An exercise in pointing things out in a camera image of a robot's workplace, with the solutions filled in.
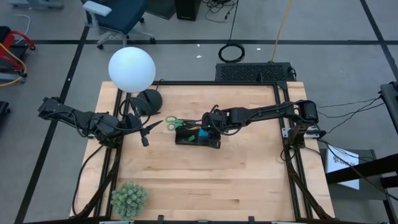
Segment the table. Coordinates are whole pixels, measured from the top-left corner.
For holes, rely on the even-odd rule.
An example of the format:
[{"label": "table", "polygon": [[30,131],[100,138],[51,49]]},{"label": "table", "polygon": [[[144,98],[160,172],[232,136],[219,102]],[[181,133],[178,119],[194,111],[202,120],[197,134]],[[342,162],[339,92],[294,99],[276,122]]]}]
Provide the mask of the table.
[{"label": "table", "polygon": [[[287,86],[290,101],[306,99],[303,83]],[[104,82],[96,111],[112,113],[117,91],[113,83]],[[275,104],[273,87],[264,85],[161,85],[159,91],[164,100],[161,114],[151,117],[149,124],[168,115],[200,119],[215,104],[221,109]],[[165,123],[148,135],[148,147],[142,146],[140,134],[124,137],[117,187],[133,181],[149,193],[138,220],[156,220],[158,215],[165,220],[247,221],[248,216],[256,221],[295,220],[286,165],[279,157],[283,147],[278,119],[252,123],[234,136],[222,136],[219,150],[175,145],[174,137]],[[305,144],[318,150],[316,140],[306,139]],[[84,160],[98,146],[95,139],[89,140]],[[102,150],[95,155],[82,173],[77,211],[98,188],[104,154]],[[334,216],[320,156],[305,149],[301,156],[309,191]],[[305,217],[298,188],[297,192]],[[106,191],[100,215],[105,214],[108,197]]]}]

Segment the scissors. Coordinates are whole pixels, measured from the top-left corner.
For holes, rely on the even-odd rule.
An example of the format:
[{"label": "scissors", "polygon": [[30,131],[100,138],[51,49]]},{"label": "scissors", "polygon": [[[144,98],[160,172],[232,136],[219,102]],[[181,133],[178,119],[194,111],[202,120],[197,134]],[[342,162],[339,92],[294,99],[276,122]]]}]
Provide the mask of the scissors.
[{"label": "scissors", "polygon": [[[178,119],[176,116],[167,116],[164,119],[164,121],[167,123],[167,130],[174,131],[176,128],[179,128],[182,126],[188,126],[186,121],[189,121],[189,120]],[[190,126],[188,128],[189,128],[189,130],[194,130],[194,129],[199,129],[200,127]]]}]

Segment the succulent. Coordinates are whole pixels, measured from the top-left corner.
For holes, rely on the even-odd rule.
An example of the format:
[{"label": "succulent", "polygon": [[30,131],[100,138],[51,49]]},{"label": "succulent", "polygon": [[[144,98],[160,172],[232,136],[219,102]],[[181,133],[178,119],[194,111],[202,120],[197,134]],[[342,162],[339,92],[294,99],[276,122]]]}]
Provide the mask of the succulent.
[{"label": "succulent", "polygon": [[120,189],[112,191],[111,204],[114,213],[125,221],[138,217],[147,201],[144,188],[132,182],[123,184]]}]

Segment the black lamp base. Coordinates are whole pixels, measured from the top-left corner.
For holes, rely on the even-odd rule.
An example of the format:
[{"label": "black lamp base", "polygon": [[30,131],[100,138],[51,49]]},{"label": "black lamp base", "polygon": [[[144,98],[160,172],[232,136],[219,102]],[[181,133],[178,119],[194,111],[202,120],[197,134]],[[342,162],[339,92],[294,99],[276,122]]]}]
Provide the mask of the black lamp base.
[{"label": "black lamp base", "polygon": [[144,90],[137,95],[137,98],[146,101],[150,107],[148,108],[145,103],[136,100],[135,104],[139,108],[141,115],[152,116],[155,114],[159,114],[159,110],[163,105],[163,99],[162,95],[157,90]]}]

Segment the black box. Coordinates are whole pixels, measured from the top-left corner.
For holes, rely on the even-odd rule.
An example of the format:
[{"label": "black box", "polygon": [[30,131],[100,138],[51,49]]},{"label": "black box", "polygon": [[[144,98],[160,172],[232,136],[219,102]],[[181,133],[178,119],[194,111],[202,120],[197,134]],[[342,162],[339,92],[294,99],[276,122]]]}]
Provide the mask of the black box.
[{"label": "black box", "polygon": [[174,0],[177,18],[195,21],[201,0]]}]

